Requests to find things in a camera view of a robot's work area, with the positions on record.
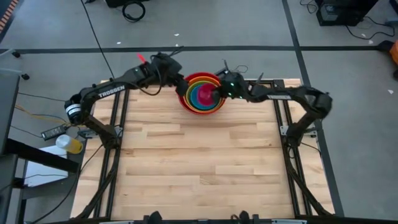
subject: cable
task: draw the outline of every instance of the cable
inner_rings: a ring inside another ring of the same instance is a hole
[[[3,191],[4,189],[6,189],[7,187],[9,187],[9,186],[11,186],[11,185],[17,183],[18,181],[23,181],[23,180],[29,179],[29,178],[31,178],[31,177],[36,177],[36,176],[42,176],[42,177],[48,177],[48,176],[68,177],[68,176],[59,175],[59,174],[35,174],[35,175],[29,176],[29,177],[25,177],[25,178],[23,178],[23,179],[16,180],[16,181],[13,182],[12,184],[9,184],[9,185],[3,187],[2,189],[0,189],[0,192],[2,192],[2,191]]]
[[[243,68],[245,68],[246,70],[245,70],[244,72],[239,71],[239,70],[238,70],[239,67],[243,67]],[[238,65],[234,70],[232,70],[232,72],[246,73],[246,72],[248,72],[248,70],[249,70],[249,67],[248,67],[248,66],[246,66],[246,65]]]
[[[97,41],[98,48],[99,48],[99,50],[101,51],[102,56],[104,57],[104,60],[105,60],[105,62],[106,62],[106,65],[108,66],[109,71],[111,72],[112,78],[114,78],[114,75],[113,75],[111,66],[110,66],[109,63],[108,63],[108,60],[106,59],[105,54],[104,54],[104,52],[103,52],[103,50],[102,50],[102,48],[101,48],[100,42],[98,41],[97,35],[95,34],[94,27],[93,27],[93,24],[91,23],[91,19],[90,19],[90,16],[88,15],[88,12],[87,12],[87,8],[86,8],[86,6],[85,6],[85,3],[83,2],[83,0],[80,0],[80,2],[81,2],[81,4],[83,5],[83,7],[85,8],[86,16],[87,16],[88,22],[90,23],[91,30],[93,31],[93,34],[94,34],[94,37],[95,37],[95,41]]]
[[[97,152],[101,149],[101,147],[103,147],[104,145],[101,144],[97,150],[93,153],[93,155],[91,155],[91,157],[85,162],[85,164],[81,167],[80,169],[80,173],[83,171],[83,169],[86,167],[87,163],[95,156],[95,154],[97,154]]]
[[[50,115],[50,114],[32,114],[31,112],[27,111],[25,108],[23,108],[22,106],[19,105],[15,105],[15,109],[23,111],[25,113],[27,113],[29,116],[36,118],[36,119],[43,119],[43,120],[47,120],[47,121],[52,121],[55,123],[62,123],[62,124],[69,124],[65,119],[55,116],[55,115]],[[54,119],[48,119],[48,118],[43,118],[43,116],[49,116],[49,117],[53,117],[53,118],[58,118],[60,120],[62,120],[63,122],[59,121],[59,120],[54,120]]]
[[[94,152],[94,154],[85,162],[85,164],[81,167],[78,175],[76,175],[76,179],[73,182],[72,186],[70,187],[70,190],[68,191],[67,195],[61,200],[61,202],[53,209],[51,209],[51,211],[47,212],[45,215],[41,216],[40,218],[36,219],[35,221],[33,221],[31,224],[36,224],[37,222],[43,220],[45,217],[49,216],[52,212],[54,212],[59,206],[61,206],[61,204],[68,198],[68,196],[70,195],[70,193],[72,192],[75,184],[77,183],[77,180],[79,179],[79,176],[81,174],[81,172],[83,171],[83,169],[86,167],[87,163],[95,156],[95,154],[101,149],[103,145],[100,145],[97,150]]]
[[[321,150],[319,150],[318,148],[316,148],[316,147],[313,147],[313,146],[311,146],[311,145],[309,145],[309,144],[307,144],[307,143],[304,143],[304,142],[301,142],[301,144],[303,144],[304,146],[308,146],[308,147],[310,147],[310,148],[313,148],[313,149],[315,149],[315,150],[317,150],[318,152],[319,152],[319,154],[321,154]],[[293,156],[291,156],[290,155],[290,151],[292,150],[293,148],[292,147],[289,147],[289,149],[287,150],[287,153],[289,154],[289,157],[291,158],[291,159],[294,159],[294,151],[293,151]]]
[[[364,18],[370,19],[370,20],[371,20],[374,24],[376,24],[376,25],[380,25],[380,26],[384,26],[384,27],[389,27],[389,28],[391,28],[391,29],[392,29],[392,34],[387,34],[387,33],[385,33],[385,32],[378,31],[378,32],[375,32],[375,33],[374,33],[371,37],[369,37],[369,38],[367,38],[367,37],[360,37],[360,36],[357,36],[357,35],[353,34],[353,33],[351,32],[351,30],[348,28],[348,26],[345,25],[346,28],[348,29],[349,34],[351,34],[353,37],[356,37],[356,38],[362,39],[362,40],[371,40],[371,39],[372,39],[375,35],[377,35],[377,34],[384,34],[384,35],[386,35],[386,36],[388,36],[388,37],[393,37],[393,36],[396,35],[396,29],[395,29],[395,27],[389,26],[389,25],[385,25],[385,24],[380,24],[380,23],[378,23],[378,22],[375,22],[375,21],[374,21],[372,18],[370,18],[369,16],[364,16]]]
[[[304,143],[304,142],[301,142],[301,144],[303,144],[304,146],[311,147],[311,148],[313,148],[313,149],[317,150],[319,153],[321,153],[321,150],[319,150],[319,149],[318,149],[318,148],[316,148],[316,147],[313,147],[313,146],[311,146],[311,145],[309,145],[309,144],[307,144],[307,143]]]
[[[58,100],[46,96],[37,96],[37,95],[32,95],[32,94],[27,94],[27,93],[18,93],[20,95],[25,95],[25,96],[31,96],[31,97],[36,97],[36,98],[43,98],[43,99],[48,99],[48,100],[53,100],[53,101],[60,101],[60,102],[65,102],[66,100]]]
[[[177,48],[176,50],[174,50],[172,53],[170,53],[169,55],[168,55],[168,57],[171,57],[171,56],[174,56],[174,55],[176,55],[176,54],[179,54],[181,51],[182,51],[182,49],[184,48],[184,46],[181,46],[181,47],[179,47],[179,48]],[[162,57],[160,57],[160,56],[158,56],[158,55],[151,55],[149,58],[150,58],[150,63],[151,64],[153,64],[153,62],[154,62],[154,58],[162,58]],[[147,94],[147,95],[150,95],[150,96],[156,96],[156,95],[158,95],[159,93],[160,93],[160,91],[162,90],[162,85],[163,85],[163,81],[162,81],[162,75],[160,74],[160,72],[159,72],[159,69],[155,66],[155,69],[156,69],[156,72],[157,72],[157,76],[158,76],[158,79],[159,79],[159,89],[156,91],[156,93],[149,93],[149,92],[147,92],[147,91],[145,91],[143,88],[141,88],[141,87],[139,87],[139,86],[137,86],[137,85],[135,85],[135,84],[132,84],[132,85],[134,85],[136,88],[138,88],[138,89],[140,89],[140,91],[141,92],[143,92],[143,93],[145,93],[145,94]]]
[[[287,150],[287,154],[289,155],[289,157],[290,157],[291,159],[294,159],[294,151],[293,151],[293,156],[290,155],[290,151],[291,151],[292,149],[293,149],[292,147],[289,147],[289,149]]]
[[[311,4],[311,2],[313,2],[314,0],[309,1],[308,3],[304,4],[303,0],[300,0],[300,5],[302,6],[306,6],[307,7],[307,11],[310,14],[313,14],[314,12],[316,12],[318,10],[318,6],[316,4]]]
[[[30,134],[30,135],[33,135],[33,136],[35,136],[35,137],[37,137],[37,138],[42,138],[42,136],[38,136],[38,135],[36,135],[36,134],[33,134],[33,133],[28,132],[28,131],[22,130],[21,128],[17,128],[17,127],[15,127],[15,126],[13,126],[13,125],[10,125],[10,127],[15,128],[15,129],[20,130],[20,131],[23,131],[23,132],[28,133],[28,134]]]
[[[141,7],[142,9],[142,14],[139,17],[132,17],[130,14],[126,13],[126,8],[132,4],[137,4],[139,7]],[[144,18],[145,16],[145,6],[143,5],[143,3],[139,2],[139,1],[128,1],[124,4],[123,8],[122,8],[122,14],[125,20],[129,21],[129,22],[138,22],[140,21],[142,18]]]

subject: bottle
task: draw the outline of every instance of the bottle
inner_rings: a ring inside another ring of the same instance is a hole
[[[79,154],[83,149],[83,144],[70,136],[63,134],[57,138],[55,145],[73,154]]]

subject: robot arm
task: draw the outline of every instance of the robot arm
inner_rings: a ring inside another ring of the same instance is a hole
[[[120,142],[118,142],[113,126],[103,124],[90,114],[91,108],[97,100],[119,91],[147,88],[154,84],[176,86],[179,95],[184,95],[188,88],[188,83],[183,79],[183,75],[178,74],[182,68],[181,65],[169,55],[158,53],[153,56],[152,63],[145,62],[142,57],[141,60],[143,64],[129,69],[123,76],[84,88],[65,102],[65,110],[71,124],[85,125],[98,133],[105,148],[119,147]]]
[[[331,97],[311,87],[267,88],[259,84],[262,75],[256,83],[250,84],[240,73],[231,72],[227,68],[218,72],[217,75],[221,80],[221,86],[211,93],[214,102],[217,102],[219,98],[230,97],[245,99],[251,103],[266,100],[293,100],[300,103],[307,113],[300,121],[291,124],[286,132],[286,143],[291,147],[299,146],[307,128],[316,119],[325,118],[331,110]]]

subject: gray floor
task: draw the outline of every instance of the gray floor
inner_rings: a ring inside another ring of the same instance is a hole
[[[376,36],[369,43],[348,34],[345,27],[320,27],[314,14],[287,0],[301,46],[376,45],[387,38]],[[281,0],[153,0],[145,2],[143,21],[130,24],[121,13],[103,1],[87,5],[100,44],[103,47],[171,47],[213,45],[293,46]],[[378,22],[397,16],[387,0],[380,0],[369,15]],[[357,35],[391,30],[362,22],[352,28]],[[0,48],[80,49],[96,48],[96,42],[79,0],[25,0]],[[137,65],[136,53],[108,53],[116,76]],[[398,178],[394,172],[398,124],[398,83],[392,79],[396,66],[375,51],[303,52],[312,86],[329,91],[334,107],[323,126],[336,182],[347,217],[398,220]],[[214,72],[223,67],[247,65],[246,77],[301,78],[294,51],[201,51],[183,52],[175,58],[183,73]],[[101,54],[25,54],[21,60],[0,62],[29,73],[20,91],[67,99],[85,86],[109,78]],[[56,101],[19,96],[17,103],[35,113],[66,118],[63,105]],[[39,134],[54,124],[34,120],[16,111],[12,124]],[[10,137],[35,147],[43,142],[20,131]],[[26,220],[35,220],[52,209],[65,195],[29,200]],[[73,196],[43,222],[66,220]]]

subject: wooden table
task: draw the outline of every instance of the wooden table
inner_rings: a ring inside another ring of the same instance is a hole
[[[285,84],[298,86],[300,80]],[[94,116],[109,123],[113,100],[98,101]],[[289,106],[293,121],[298,121],[304,110],[296,102]],[[182,108],[174,88],[163,88],[155,97],[132,91],[112,220],[142,220],[156,210],[173,220],[229,219],[242,210],[260,218],[293,218],[278,128],[271,100],[227,100],[217,113],[198,116]],[[316,139],[304,137],[303,142],[317,146]],[[83,162],[100,144],[99,139],[87,142]],[[319,152],[304,145],[299,151],[308,188],[333,212]],[[98,188],[103,153],[100,150],[84,169],[71,217]]]

